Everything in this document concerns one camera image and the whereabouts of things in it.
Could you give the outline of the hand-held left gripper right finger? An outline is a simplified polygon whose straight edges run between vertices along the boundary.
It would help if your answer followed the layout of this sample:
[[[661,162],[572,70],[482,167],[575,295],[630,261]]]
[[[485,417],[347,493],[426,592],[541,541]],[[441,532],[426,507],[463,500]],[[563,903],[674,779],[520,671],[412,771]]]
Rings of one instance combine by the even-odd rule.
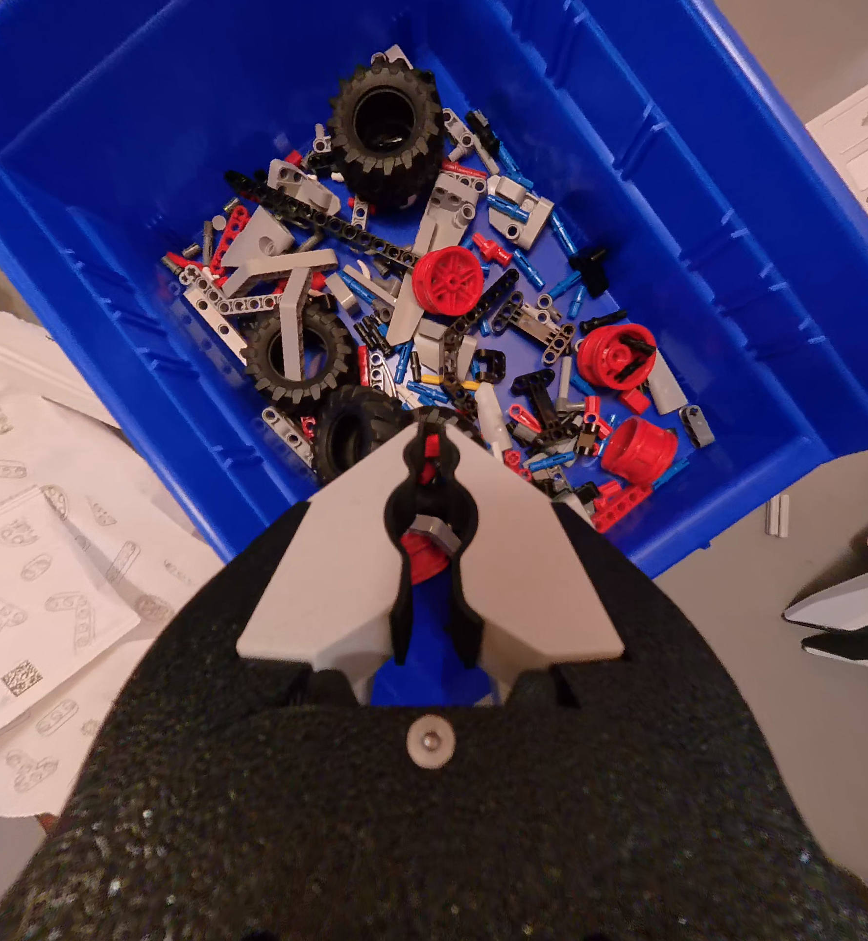
[[[438,437],[443,482],[459,489],[444,630],[463,667],[511,687],[530,671],[620,659],[625,643],[566,528],[593,535],[585,520],[462,433]]]

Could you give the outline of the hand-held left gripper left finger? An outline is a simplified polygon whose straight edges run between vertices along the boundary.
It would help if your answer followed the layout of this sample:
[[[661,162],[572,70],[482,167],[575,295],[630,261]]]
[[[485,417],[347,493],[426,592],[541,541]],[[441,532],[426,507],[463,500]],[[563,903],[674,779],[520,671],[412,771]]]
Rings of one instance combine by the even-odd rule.
[[[240,639],[248,660],[307,664],[346,675],[361,703],[393,656],[389,616],[399,593],[400,549],[384,507],[408,476],[398,433],[306,503],[306,511]]]

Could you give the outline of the small grey building piece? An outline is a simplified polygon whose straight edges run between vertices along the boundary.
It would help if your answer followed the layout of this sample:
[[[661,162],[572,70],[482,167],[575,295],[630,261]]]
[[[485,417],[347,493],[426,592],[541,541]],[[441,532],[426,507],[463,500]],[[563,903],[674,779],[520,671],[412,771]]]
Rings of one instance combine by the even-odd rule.
[[[430,515],[418,514],[410,524],[409,532],[428,538],[450,557],[455,555],[461,544],[461,540],[447,522]]]

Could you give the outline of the pile of toy building pieces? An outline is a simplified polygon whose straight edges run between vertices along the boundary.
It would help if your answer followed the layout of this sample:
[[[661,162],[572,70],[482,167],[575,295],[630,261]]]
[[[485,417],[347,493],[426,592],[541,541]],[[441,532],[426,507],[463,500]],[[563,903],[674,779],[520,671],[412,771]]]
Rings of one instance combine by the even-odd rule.
[[[234,196],[205,220],[199,240],[167,251],[160,264],[262,398],[265,427],[320,486],[313,438],[326,399],[311,413],[281,409],[255,389],[242,354],[252,320],[277,310],[286,373],[300,380],[309,297],[334,300],[357,345],[356,386],[404,410],[453,408],[475,422],[488,453],[550,497],[577,500],[605,533],[718,437],[655,327],[624,307],[586,309],[612,286],[609,248],[577,242],[483,111],[442,114],[440,175],[408,206],[380,212],[353,194],[334,164],[327,124],[316,124],[306,154],[292,151],[252,175],[227,172]],[[411,286],[420,258],[451,246],[471,250],[485,276],[474,310],[456,318],[425,312]],[[647,381],[623,393],[592,386],[576,364],[587,334],[614,323],[644,326],[658,347]],[[673,464],[651,487],[601,467],[609,437],[629,417],[678,436]]]

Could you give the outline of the blue plastic bin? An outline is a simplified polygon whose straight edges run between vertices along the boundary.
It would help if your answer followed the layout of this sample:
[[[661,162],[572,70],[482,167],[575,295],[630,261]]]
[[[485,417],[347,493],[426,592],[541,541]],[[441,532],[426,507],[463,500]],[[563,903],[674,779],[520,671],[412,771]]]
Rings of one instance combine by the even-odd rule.
[[[398,44],[479,108],[716,441],[616,526],[658,575],[868,450],[868,218],[710,2],[0,2],[0,268],[234,555],[313,487],[161,265]]]

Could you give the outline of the red toy wheel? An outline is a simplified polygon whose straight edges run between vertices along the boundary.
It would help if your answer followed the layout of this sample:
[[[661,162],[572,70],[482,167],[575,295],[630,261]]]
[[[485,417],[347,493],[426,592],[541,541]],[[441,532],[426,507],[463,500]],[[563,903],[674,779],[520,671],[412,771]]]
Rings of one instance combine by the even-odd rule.
[[[592,386],[628,392],[647,381],[657,352],[654,335],[640,324],[599,326],[583,339],[576,354],[577,370]]]
[[[413,586],[429,581],[450,566],[451,556],[428,535],[408,531],[401,544],[408,554]]]
[[[425,312],[457,318],[472,312],[484,290],[485,276],[475,254],[451,246],[424,254],[414,266],[411,286]]]
[[[629,417],[609,437],[601,467],[633,486],[651,487],[673,464],[677,448],[674,429]]]

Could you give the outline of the large white instruction sheet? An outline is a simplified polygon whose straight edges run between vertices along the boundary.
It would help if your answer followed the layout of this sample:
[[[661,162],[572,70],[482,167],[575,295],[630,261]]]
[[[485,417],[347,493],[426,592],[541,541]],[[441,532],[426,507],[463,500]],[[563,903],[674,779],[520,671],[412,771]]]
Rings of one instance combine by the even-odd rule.
[[[0,380],[0,504],[32,487],[141,620],[0,731],[0,817],[63,810],[132,672],[221,570],[128,445],[99,422]]]

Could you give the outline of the instruction sheet with square code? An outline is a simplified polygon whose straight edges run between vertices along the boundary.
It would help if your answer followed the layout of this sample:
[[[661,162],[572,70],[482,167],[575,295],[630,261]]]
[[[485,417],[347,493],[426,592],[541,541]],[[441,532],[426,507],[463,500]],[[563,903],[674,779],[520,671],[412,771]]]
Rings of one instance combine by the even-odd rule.
[[[0,504],[0,731],[139,623],[39,488]]]

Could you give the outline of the white torn paper bag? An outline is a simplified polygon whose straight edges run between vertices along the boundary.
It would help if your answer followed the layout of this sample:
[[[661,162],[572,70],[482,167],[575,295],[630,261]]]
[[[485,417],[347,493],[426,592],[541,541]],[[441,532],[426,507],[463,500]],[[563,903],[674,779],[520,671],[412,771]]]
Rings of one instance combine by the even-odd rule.
[[[0,379],[106,425],[120,427],[46,330],[8,312],[0,312]]]

